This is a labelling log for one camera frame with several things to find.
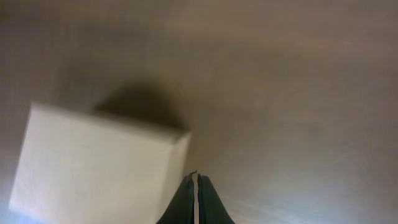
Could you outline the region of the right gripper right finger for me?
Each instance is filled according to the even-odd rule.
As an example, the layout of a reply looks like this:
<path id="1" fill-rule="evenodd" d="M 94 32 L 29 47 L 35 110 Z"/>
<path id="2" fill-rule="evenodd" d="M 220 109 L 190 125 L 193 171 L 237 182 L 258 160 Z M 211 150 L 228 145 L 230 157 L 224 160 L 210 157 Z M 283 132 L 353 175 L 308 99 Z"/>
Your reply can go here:
<path id="1" fill-rule="evenodd" d="M 234 224 L 209 177 L 198 174 L 199 224 Z"/>

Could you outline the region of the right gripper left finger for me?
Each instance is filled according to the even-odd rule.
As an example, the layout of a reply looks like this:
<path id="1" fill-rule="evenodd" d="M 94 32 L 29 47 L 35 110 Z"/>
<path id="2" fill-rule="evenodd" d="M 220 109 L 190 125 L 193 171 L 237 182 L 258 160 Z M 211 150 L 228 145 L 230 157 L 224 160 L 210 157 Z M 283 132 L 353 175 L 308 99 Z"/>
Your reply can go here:
<path id="1" fill-rule="evenodd" d="M 157 224 L 194 224 L 194 181 L 186 175 Z"/>

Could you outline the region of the brown cardboard box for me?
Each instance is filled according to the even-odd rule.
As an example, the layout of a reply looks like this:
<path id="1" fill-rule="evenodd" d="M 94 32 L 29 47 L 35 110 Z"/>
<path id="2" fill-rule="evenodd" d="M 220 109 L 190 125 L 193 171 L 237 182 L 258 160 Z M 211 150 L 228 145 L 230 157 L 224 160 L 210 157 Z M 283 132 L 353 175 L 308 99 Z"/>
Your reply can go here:
<path id="1" fill-rule="evenodd" d="M 35 103 L 9 208 L 43 223 L 155 223 L 181 182 L 190 137 Z"/>

